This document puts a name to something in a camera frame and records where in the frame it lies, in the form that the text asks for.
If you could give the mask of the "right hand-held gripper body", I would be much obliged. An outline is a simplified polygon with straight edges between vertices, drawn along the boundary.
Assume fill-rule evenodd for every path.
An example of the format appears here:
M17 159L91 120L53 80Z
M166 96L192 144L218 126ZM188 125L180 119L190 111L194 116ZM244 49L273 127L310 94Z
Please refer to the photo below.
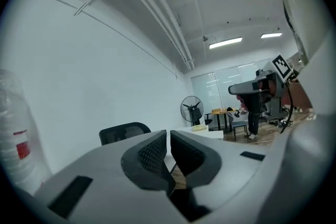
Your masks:
M291 75L292 69L282 55L268 61L262 68L262 102L266 114L287 114L283 111L282 100L288 93Z

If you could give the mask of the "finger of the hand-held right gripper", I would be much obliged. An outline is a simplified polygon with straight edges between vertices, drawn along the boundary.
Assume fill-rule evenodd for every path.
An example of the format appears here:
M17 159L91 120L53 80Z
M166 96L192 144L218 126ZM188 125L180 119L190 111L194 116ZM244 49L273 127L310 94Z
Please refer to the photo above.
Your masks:
M231 95L255 94L262 92L258 80L250 80L228 87L228 92Z

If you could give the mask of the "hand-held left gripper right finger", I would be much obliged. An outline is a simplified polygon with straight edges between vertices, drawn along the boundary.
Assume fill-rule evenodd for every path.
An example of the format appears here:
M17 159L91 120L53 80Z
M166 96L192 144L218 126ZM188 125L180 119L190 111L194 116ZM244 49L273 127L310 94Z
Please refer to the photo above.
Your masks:
M258 214L267 195L259 172L268 148L174 130L171 153L186 188L170 196L171 214Z

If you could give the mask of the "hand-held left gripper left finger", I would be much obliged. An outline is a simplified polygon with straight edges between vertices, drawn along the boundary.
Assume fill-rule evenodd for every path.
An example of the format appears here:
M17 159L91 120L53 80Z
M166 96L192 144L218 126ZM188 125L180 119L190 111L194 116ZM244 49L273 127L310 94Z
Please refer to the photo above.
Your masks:
M171 203L166 131L97 147L49 178L35 198L67 223L187 223Z

